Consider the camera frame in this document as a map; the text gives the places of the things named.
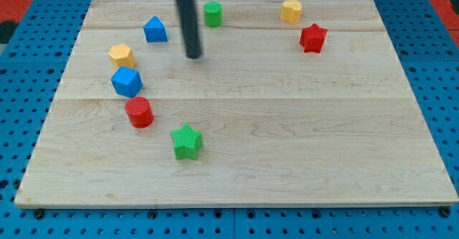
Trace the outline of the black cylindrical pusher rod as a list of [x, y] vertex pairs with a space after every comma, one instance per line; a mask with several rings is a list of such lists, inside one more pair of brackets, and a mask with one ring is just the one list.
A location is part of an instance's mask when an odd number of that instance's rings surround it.
[[185, 55], [189, 59], [197, 59], [202, 56], [202, 45], [195, 0], [176, 0], [176, 6], [184, 41]]

